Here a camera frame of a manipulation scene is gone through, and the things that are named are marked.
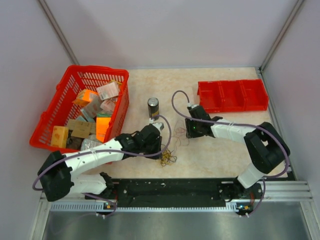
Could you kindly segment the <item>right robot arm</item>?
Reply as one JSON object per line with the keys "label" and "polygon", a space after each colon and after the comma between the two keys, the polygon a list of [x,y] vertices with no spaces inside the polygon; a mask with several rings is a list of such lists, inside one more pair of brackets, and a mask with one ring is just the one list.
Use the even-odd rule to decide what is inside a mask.
{"label": "right robot arm", "polygon": [[213,118],[198,104],[189,104],[190,119],[185,119],[186,137],[227,139],[246,146],[251,163],[232,182],[220,190],[226,202],[250,195],[252,186],[268,175],[291,152],[285,141],[269,122],[252,127],[238,126],[220,116]]}

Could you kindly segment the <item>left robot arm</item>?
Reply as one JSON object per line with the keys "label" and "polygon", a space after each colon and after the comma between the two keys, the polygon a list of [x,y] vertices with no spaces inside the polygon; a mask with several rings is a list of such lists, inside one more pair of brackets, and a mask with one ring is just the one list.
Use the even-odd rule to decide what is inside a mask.
{"label": "left robot arm", "polygon": [[114,191],[111,177],[101,172],[86,172],[101,165],[131,157],[156,159],[161,153],[161,122],[146,125],[134,133],[122,133],[96,147],[62,154],[51,152],[37,175],[49,202],[58,201],[70,194],[92,194],[109,198]]}

